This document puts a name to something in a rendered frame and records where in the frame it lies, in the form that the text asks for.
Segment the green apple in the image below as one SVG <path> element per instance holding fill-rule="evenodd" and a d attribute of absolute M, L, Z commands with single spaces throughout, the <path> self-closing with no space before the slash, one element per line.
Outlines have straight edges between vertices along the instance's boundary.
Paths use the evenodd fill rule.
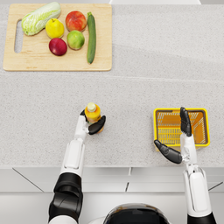
<path fill-rule="evenodd" d="M 79 50 L 85 43 L 84 35 L 80 31 L 70 31 L 67 36 L 67 43 L 73 50 Z"/>

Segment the lemon tea bottle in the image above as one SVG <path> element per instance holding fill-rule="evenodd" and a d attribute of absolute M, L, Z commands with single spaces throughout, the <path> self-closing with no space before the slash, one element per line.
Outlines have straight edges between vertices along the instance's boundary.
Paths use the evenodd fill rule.
<path fill-rule="evenodd" d="M 85 113 L 87 122 L 89 124 L 89 127 L 88 127 L 89 134 L 93 135 L 93 134 L 101 132 L 103 130 L 106 117 L 101 116 L 100 107 L 97 104 L 90 102 L 86 106 L 84 113 Z"/>

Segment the yellow lemon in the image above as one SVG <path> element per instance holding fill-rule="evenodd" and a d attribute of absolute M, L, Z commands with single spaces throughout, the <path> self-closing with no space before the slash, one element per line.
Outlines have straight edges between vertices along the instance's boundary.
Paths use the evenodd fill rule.
<path fill-rule="evenodd" d="M 50 39 L 62 38 L 64 35 L 64 25 L 57 19 L 51 18 L 45 25 L 45 31 Z"/>

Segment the napa cabbage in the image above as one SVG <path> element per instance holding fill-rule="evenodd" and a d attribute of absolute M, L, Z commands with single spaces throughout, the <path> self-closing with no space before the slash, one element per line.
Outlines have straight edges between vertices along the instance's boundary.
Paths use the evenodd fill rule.
<path fill-rule="evenodd" d="M 52 2 L 39 7 L 22 18 L 21 26 L 25 35 L 32 36 L 41 32 L 51 18 L 58 18 L 61 13 L 60 4 Z"/>

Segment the green cucumber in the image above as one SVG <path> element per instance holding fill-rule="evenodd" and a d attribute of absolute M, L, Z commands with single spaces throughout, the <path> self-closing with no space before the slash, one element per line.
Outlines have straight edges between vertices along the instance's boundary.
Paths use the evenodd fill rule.
<path fill-rule="evenodd" d="M 95 59 L 95 50 L 96 50 L 96 27 L 95 27 L 95 17 L 91 12 L 87 14 L 87 27 L 88 27 L 87 62 L 89 64 L 92 64 Z"/>

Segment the dark round robot body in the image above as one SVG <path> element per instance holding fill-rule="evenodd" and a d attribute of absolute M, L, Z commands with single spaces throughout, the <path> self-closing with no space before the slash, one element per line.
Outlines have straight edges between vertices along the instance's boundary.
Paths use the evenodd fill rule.
<path fill-rule="evenodd" d="M 133 203 L 113 208 L 103 224 L 170 224 L 170 222 L 156 207 Z"/>

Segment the yellow slatted basket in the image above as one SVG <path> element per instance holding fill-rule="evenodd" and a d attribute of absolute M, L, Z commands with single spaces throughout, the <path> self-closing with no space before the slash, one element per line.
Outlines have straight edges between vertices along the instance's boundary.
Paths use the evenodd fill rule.
<path fill-rule="evenodd" d="M 195 147 L 210 144 L 207 111 L 204 108 L 188 108 Z M 153 112 L 154 139 L 177 151 L 180 150 L 181 118 L 179 108 L 156 108 Z"/>

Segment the dark red plum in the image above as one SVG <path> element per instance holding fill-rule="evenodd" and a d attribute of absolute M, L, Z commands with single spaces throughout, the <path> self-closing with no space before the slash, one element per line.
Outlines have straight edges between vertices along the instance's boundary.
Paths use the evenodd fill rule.
<path fill-rule="evenodd" d="M 67 52 L 67 44 L 61 38 L 53 38 L 49 42 L 49 50 L 56 56 L 62 56 Z"/>

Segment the wooden cutting board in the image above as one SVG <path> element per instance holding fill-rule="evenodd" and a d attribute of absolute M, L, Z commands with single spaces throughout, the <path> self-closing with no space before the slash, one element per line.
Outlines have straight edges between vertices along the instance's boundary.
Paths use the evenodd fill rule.
<path fill-rule="evenodd" d="M 94 61 L 87 61 L 88 47 L 68 49 L 63 56 L 53 55 L 45 31 L 23 36 L 21 52 L 15 52 L 18 21 L 36 10 L 39 3 L 14 3 L 9 8 L 3 69 L 6 71 L 108 71 L 112 67 L 112 6 L 108 3 L 63 3 L 59 20 L 64 21 L 70 11 L 92 13 L 96 24 L 96 53 Z"/>

